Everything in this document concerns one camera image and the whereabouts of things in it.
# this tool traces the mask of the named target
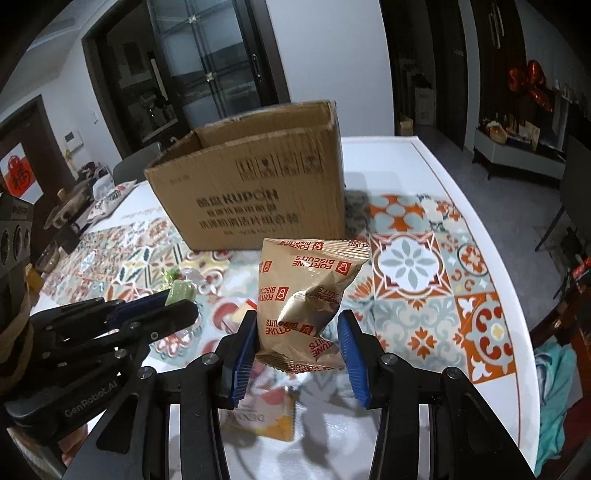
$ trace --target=cardboard box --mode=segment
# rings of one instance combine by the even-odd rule
[[[414,89],[414,121],[417,125],[435,125],[435,92],[430,88]]]
[[[413,119],[409,118],[403,114],[399,115],[400,120],[398,121],[398,125],[400,126],[400,136],[401,137],[412,137],[413,133]]]
[[[195,129],[145,175],[192,250],[345,235],[334,102],[278,105]]]

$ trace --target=teal cloth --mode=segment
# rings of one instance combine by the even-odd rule
[[[570,344],[560,346],[551,338],[534,350],[540,390],[540,442],[535,461],[539,476],[544,462],[556,457],[564,445],[564,419],[573,383],[577,355]]]

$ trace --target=metal screw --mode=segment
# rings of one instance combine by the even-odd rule
[[[447,369],[447,376],[456,380],[462,376],[462,372],[457,367],[450,367]]]
[[[393,365],[396,362],[398,362],[398,357],[396,355],[394,355],[393,353],[388,352],[388,353],[385,353],[382,355],[381,360],[386,365]]]
[[[220,359],[215,353],[206,353],[201,357],[201,361],[206,365],[213,365],[218,360]]]
[[[149,378],[149,377],[151,377],[152,375],[154,375],[154,372],[155,372],[155,371],[156,371],[156,370],[154,370],[152,367],[141,367],[141,368],[138,370],[138,377],[139,377],[139,378],[141,378],[142,380],[143,380],[144,378]]]

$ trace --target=gray floor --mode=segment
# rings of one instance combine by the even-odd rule
[[[528,327],[554,307],[552,296],[561,277],[540,241],[535,226],[547,226],[560,208],[558,190],[521,180],[492,177],[472,164],[454,143],[432,127],[417,126],[417,135],[462,189],[488,230],[511,276]]]

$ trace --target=red and white poster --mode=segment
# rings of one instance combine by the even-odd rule
[[[30,203],[35,203],[43,195],[22,144],[18,144],[0,160],[0,172],[10,195]]]

